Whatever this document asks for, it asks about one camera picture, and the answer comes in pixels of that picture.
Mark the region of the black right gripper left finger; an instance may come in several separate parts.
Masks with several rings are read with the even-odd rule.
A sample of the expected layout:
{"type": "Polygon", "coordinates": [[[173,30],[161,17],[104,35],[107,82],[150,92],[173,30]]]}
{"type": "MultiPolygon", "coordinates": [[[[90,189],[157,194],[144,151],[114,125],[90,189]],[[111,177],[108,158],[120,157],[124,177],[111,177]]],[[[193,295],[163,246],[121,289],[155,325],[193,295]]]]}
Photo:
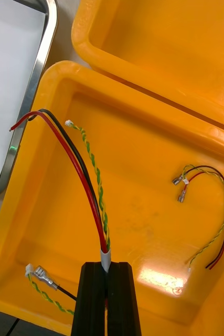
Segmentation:
{"type": "Polygon", "coordinates": [[[81,268],[71,335],[105,335],[105,272],[100,262],[81,268]]]}

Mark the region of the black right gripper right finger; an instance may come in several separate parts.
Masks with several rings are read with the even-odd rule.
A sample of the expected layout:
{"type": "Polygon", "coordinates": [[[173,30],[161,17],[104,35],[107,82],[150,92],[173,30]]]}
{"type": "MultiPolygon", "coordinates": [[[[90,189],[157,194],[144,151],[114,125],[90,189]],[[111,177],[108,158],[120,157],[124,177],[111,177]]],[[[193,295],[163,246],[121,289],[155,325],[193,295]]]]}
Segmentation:
{"type": "Polygon", "coordinates": [[[112,262],[108,272],[108,335],[141,335],[132,267],[112,262]]]}

